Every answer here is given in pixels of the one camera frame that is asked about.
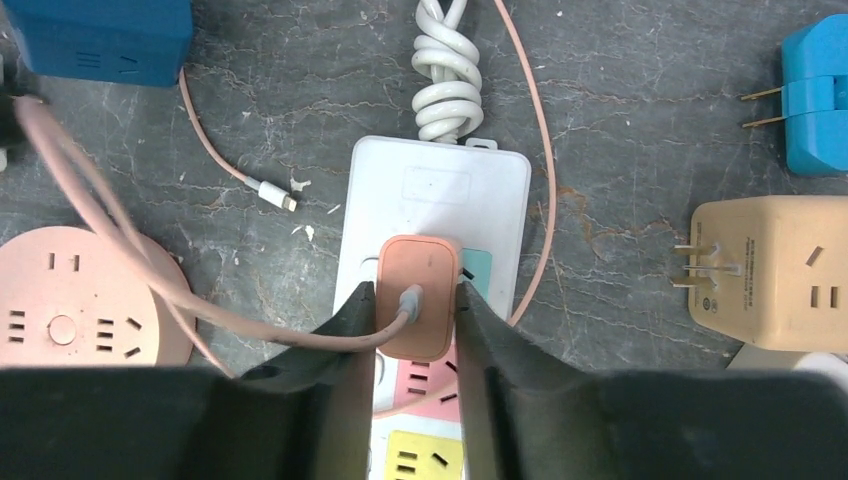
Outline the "long white power strip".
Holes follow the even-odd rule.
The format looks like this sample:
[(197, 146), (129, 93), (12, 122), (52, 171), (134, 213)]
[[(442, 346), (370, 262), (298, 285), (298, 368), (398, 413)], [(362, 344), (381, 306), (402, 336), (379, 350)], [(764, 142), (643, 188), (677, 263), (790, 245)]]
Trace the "long white power strip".
[[(500, 317), (513, 311), (531, 165), (491, 140), (444, 145), (367, 136), (354, 146), (335, 287), (341, 306), (378, 271), (383, 244), (401, 234), (454, 241), (460, 277)], [(410, 405), (372, 423), (372, 479), (462, 479), (466, 475), (457, 358), (430, 362), (379, 353), (374, 406)]]

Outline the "dark blue cube socket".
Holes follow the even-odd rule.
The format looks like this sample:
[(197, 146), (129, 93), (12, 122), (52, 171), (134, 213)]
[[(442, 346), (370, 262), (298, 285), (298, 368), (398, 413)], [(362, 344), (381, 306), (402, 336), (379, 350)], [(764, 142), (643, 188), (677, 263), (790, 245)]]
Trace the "dark blue cube socket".
[(169, 88), (193, 36), (189, 0), (4, 1), (23, 62), (43, 76)]

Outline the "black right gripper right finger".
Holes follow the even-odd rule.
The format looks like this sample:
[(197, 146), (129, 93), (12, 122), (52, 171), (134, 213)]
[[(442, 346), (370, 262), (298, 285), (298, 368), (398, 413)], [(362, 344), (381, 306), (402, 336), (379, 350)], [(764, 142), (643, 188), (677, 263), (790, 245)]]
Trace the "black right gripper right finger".
[(456, 353), (471, 479), (843, 479), (847, 394), (807, 371), (588, 372), (469, 283)]

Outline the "small salmon plug adapter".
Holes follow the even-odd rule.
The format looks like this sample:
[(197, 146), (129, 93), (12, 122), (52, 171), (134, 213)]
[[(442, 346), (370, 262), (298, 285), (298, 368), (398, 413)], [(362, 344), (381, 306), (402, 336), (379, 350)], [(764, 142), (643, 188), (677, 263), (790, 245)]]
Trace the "small salmon plug adapter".
[(430, 362), (452, 343), (456, 289), (462, 270), (459, 245), (443, 237), (397, 235), (378, 256), (376, 326), (408, 319), (381, 353), (398, 360)]

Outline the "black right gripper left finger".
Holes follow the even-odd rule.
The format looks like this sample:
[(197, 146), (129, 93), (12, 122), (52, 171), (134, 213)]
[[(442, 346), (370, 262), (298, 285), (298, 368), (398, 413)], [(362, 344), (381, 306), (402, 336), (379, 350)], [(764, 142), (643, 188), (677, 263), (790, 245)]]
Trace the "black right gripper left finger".
[(5, 479), (364, 479), (375, 354), (1, 374)]

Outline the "round pink power socket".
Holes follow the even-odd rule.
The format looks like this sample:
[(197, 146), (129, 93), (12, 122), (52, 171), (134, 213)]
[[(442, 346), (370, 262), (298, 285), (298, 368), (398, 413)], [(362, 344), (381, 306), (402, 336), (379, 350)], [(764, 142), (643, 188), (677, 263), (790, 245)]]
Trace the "round pink power socket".
[(163, 300), (94, 233), (42, 227), (2, 245), (2, 367), (184, 366), (192, 350)]

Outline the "tan patterned cube socket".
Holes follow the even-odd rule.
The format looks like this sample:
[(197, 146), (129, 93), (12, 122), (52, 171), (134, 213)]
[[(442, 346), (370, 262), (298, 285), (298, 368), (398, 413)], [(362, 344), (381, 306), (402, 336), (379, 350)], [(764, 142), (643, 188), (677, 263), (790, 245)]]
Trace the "tan patterned cube socket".
[(846, 353), (846, 196), (704, 203), (672, 251), (697, 324), (765, 350)]

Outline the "light blue plug adapter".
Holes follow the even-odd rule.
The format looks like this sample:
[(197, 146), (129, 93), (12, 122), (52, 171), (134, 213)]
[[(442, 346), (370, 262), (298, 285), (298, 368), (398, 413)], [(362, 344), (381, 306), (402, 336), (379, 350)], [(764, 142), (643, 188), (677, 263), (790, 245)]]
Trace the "light blue plug adapter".
[(781, 44), (780, 87), (741, 97), (778, 94), (781, 113), (745, 123), (784, 124), (789, 170), (801, 176), (847, 172), (847, 16), (830, 15), (787, 36)]

